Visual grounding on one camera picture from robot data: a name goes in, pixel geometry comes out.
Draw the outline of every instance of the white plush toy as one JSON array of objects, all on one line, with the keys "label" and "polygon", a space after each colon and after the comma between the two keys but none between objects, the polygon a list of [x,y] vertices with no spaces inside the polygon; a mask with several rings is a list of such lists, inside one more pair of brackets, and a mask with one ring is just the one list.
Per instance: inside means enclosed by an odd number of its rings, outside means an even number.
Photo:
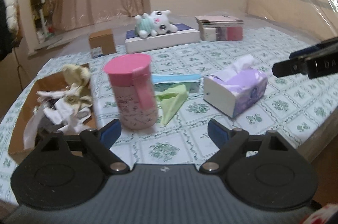
[{"label": "white plush toy", "polygon": [[177,32],[177,26],[171,24],[168,19],[170,13],[170,10],[156,10],[150,15],[144,13],[142,16],[135,16],[135,34],[141,38],[147,38],[149,35],[156,36],[158,34],[166,34],[168,31]]}]

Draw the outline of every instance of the plastic jug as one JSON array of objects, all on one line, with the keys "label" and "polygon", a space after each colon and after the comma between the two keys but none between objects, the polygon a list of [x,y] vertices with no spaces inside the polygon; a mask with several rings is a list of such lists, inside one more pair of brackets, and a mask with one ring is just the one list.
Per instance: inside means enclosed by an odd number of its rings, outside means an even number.
[{"label": "plastic jug", "polygon": [[149,55],[135,53],[116,57],[104,66],[119,108],[120,121],[129,129],[148,128],[158,118],[150,62]]}]

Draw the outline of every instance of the box label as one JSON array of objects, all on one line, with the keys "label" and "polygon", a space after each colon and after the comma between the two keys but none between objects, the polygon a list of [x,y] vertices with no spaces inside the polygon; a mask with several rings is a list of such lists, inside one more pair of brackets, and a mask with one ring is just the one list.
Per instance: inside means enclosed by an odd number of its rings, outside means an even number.
[{"label": "box label", "polygon": [[92,53],[93,58],[97,58],[103,55],[102,47],[95,47],[95,48],[92,48],[90,51]]}]

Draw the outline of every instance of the purple tissue box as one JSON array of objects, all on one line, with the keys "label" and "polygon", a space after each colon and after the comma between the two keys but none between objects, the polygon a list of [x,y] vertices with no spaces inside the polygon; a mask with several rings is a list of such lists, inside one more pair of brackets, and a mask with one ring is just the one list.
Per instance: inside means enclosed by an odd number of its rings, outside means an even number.
[{"label": "purple tissue box", "polygon": [[236,117],[264,95],[268,83],[264,72],[248,68],[226,81],[221,79],[222,72],[204,78],[203,98],[229,117]]}]

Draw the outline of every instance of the crumpled green paper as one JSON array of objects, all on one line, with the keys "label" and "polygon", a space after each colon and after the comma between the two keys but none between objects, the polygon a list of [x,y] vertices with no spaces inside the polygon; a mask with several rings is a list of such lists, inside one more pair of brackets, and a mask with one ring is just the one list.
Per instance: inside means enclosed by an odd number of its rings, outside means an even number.
[{"label": "crumpled green paper", "polygon": [[187,99],[189,91],[185,84],[175,85],[156,94],[162,107],[162,125],[167,125]]}]

